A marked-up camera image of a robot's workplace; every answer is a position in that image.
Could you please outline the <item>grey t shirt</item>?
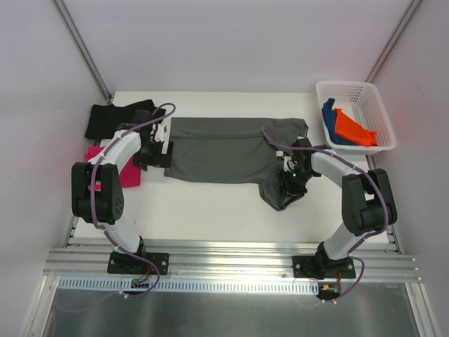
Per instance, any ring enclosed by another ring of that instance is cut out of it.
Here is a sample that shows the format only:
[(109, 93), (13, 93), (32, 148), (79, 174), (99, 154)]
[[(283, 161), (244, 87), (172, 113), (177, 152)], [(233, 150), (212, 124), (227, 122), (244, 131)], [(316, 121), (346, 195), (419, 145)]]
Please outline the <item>grey t shirt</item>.
[(264, 125), (274, 129), (273, 140), (288, 146), (308, 131), (305, 120), (295, 118), (173, 118), (173, 158), (164, 175), (192, 183), (253, 183), (268, 205), (282, 211), (292, 202), (281, 196), (278, 172), (283, 169), (277, 149), (262, 134)]

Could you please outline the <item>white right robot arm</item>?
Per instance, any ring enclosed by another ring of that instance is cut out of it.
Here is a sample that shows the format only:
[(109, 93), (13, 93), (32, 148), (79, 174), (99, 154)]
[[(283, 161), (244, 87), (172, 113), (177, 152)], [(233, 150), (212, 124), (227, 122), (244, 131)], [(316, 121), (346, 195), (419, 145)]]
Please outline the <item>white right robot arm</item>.
[(351, 254), (365, 239), (384, 232), (397, 220), (389, 176), (380, 168), (358, 168), (325, 145), (312, 146), (306, 138), (296, 140), (292, 151), (292, 163), (278, 173), (286, 203), (304, 197), (309, 180), (321, 176), (340, 187), (342, 200), (342, 224), (313, 255), (292, 258), (294, 276), (353, 279)]

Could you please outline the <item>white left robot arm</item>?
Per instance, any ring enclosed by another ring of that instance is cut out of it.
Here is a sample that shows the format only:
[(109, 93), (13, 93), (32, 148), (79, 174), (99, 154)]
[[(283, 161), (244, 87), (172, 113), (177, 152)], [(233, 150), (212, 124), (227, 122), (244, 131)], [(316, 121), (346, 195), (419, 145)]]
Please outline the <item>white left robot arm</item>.
[(93, 224), (112, 244), (109, 274), (159, 272), (147, 257), (143, 238), (123, 216), (125, 198), (120, 175), (127, 163), (142, 171), (170, 167), (174, 144), (162, 122), (175, 109), (173, 103), (164, 103), (153, 112), (139, 110), (137, 121), (120, 124), (99, 154), (72, 166), (72, 213)]

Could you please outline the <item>pink folded t shirt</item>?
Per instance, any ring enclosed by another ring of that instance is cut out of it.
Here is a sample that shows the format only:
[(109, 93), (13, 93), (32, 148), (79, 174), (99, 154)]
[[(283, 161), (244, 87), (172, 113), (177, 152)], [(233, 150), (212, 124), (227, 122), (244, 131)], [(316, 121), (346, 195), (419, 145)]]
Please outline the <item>pink folded t shirt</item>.
[[(89, 161), (103, 150), (103, 147), (88, 146), (85, 160)], [(119, 174), (122, 188), (138, 187), (141, 184), (141, 169), (133, 165), (133, 159), (129, 159)]]

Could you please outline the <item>black folded t shirt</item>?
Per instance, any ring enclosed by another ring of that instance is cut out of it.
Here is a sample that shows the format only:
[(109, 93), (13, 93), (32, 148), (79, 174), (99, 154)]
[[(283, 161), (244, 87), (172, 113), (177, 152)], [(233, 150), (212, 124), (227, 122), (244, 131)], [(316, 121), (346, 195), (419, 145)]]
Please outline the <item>black folded t shirt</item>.
[(88, 140), (112, 139), (116, 128), (122, 123), (142, 124), (162, 117), (165, 109), (157, 112), (152, 100), (143, 100), (124, 107), (116, 105), (93, 105), (85, 132)]

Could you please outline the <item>orange t shirt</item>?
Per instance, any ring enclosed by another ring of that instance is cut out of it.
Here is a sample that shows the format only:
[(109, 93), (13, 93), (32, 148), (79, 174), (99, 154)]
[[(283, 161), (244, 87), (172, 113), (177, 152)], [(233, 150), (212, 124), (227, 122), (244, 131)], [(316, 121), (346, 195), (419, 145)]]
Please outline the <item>orange t shirt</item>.
[(335, 133), (355, 145), (363, 147), (378, 146), (377, 133), (369, 131), (349, 118), (340, 108), (335, 108)]

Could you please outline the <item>blue t shirt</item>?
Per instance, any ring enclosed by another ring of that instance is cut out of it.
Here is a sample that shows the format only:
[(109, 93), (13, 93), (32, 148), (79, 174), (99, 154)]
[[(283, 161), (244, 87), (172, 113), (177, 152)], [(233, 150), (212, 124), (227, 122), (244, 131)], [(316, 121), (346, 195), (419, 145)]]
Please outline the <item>blue t shirt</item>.
[(321, 109), (323, 121), (328, 130), (329, 138), (330, 138), (331, 142), (336, 145), (355, 146), (356, 145), (355, 143), (352, 143), (348, 140), (345, 140), (344, 138), (341, 138), (335, 132), (336, 113), (333, 110), (334, 103), (335, 103), (335, 99), (329, 98), (323, 104), (323, 107)]

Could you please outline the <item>white plastic basket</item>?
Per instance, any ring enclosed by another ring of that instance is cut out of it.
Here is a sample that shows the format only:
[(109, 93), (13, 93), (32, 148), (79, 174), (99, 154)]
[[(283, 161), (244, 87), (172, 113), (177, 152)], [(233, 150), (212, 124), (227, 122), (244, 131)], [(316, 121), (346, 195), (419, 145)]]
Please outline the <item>white plastic basket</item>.
[(377, 134), (377, 146), (361, 147), (338, 145), (329, 136), (324, 127), (326, 142), (340, 154), (374, 155), (396, 147), (396, 138), (387, 111), (374, 84), (362, 81), (327, 80), (316, 83), (316, 95), (319, 107), (330, 98), (335, 100), (334, 107), (342, 111), (356, 123)]

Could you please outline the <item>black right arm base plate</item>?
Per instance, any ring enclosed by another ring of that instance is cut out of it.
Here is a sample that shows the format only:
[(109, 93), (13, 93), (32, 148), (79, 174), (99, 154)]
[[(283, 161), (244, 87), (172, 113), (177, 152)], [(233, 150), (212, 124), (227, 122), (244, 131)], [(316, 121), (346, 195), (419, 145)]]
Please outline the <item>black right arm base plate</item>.
[(355, 279), (354, 262), (350, 257), (331, 260), (326, 254), (292, 257), (294, 278), (300, 279)]

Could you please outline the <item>aluminium mounting rail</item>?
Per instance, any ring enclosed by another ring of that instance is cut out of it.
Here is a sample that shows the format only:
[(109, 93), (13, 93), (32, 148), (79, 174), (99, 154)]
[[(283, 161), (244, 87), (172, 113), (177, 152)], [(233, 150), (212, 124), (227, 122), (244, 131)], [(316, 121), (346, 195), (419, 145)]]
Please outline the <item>aluminium mounting rail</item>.
[[(293, 256), (312, 255), (310, 243), (201, 242), (148, 239), (151, 252), (168, 253), (168, 276), (209, 279), (281, 279), (293, 276)], [(45, 275), (103, 276), (112, 246), (106, 239), (74, 238), (65, 248), (50, 250)], [(400, 254), (394, 244), (365, 243), (354, 255), (364, 282), (421, 283), (414, 256)]]

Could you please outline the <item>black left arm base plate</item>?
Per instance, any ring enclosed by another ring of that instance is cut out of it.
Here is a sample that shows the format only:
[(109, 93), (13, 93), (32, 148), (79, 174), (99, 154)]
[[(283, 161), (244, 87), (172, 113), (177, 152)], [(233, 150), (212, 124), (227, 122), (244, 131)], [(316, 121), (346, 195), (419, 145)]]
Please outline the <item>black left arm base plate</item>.
[[(152, 262), (160, 275), (168, 274), (169, 253), (146, 253), (145, 258)], [(111, 275), (144, 275), (149, 265), (125, 253), (112, 252), (109, 255), (107, 273)]]

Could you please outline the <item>left aluminium corner post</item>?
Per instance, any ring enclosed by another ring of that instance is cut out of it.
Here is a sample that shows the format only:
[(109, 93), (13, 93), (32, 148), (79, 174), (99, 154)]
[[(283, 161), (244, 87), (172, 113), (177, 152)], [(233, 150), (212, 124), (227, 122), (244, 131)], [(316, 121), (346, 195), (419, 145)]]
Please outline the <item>left aluminium corner post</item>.
[(107, 102), (110, 102), (113, 98), (112, 92), (109, 90), (97, 65), (95, 64), (95, 61), (72, 17), (72, 14), (69, 11), (69, 8), (67, 7), (66, 2), (63, 0), (52, 0), (51, 2), (58, 12), (63, 25), (68, 31), (68, 34), (70, 35), (100, 94)]

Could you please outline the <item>aluminium corner post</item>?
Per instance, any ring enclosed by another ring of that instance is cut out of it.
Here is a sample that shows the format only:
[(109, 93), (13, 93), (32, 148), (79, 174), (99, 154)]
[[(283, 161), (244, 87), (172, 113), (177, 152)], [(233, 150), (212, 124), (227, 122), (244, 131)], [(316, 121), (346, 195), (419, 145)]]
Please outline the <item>aluminium corner post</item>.
[(394, 49), (396, 48), (397, 44), (399, 43), (401, 37), (406, 32), (408, 26), (413, 21), (414, 17), (417, 15), (417, 12), (419, 11), (419, 9), (423, 3), (424, 3), (424, 0), (411, 0), (408, 2), (406, 9), (404, 10), (403, 14), (399, 18), (392, 33), (390, 34), (389, 38), (387, 39), (387, 42), (385, 43), (380, 54), (376, 58), (376, 61), (374, 62), (373, 66), (371, 67), (371, 69), (365, 79), (365, 82), (373, 84), (375, 82), (376, 78), (379, 77), (380, 72), (382, 71), (383, 67), (386, 65), (389, 57), (394, 52)]
[(72, 17), (72, 14), (69, 11), (69, 8), (67, 7), (66, 2), (63, 0), (52, 0), (51, 2), (58, 12), (63, 25), (68, 31), (68, 34), (70, 35), (100, 94), (107, 102), (110, 102), (113, 98), (112, 92), (109, 90), (97, 65), (95, 64), (95, 61)]

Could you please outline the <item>right aluminium corner post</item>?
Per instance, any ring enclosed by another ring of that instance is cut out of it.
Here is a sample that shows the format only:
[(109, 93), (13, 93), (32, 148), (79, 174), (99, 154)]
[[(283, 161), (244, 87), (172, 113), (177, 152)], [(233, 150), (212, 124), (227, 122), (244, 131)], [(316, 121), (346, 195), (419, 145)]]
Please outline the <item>right aluminium corner post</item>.
[(414, 17), (417, 15), (417, 12), (419, 11), (419, 9), (423, 3), (424, 3), (424, 0), (411, 0), (408, 2), (406, 9), (404, 10), (403, 14), (399, 18), (392, 33), (390, 34), (389, 38), (387, 39), (387, 42), (385, 43), (380, 54), (376, 58), (376, 61), (374, 62), (373, 66), (371, 67), (371, 69), (365, 79), (365, 82), (373, 84), (375, 82), (376, 78), (379, 77), (380, 72), (382, 71), (383, 67), (386, 65), (389, 57), (394, 52), (394, 49), (396, 48), (397, 44), (399, 43), (401, 37), (406, 32), (408, 26), (413, 21)]

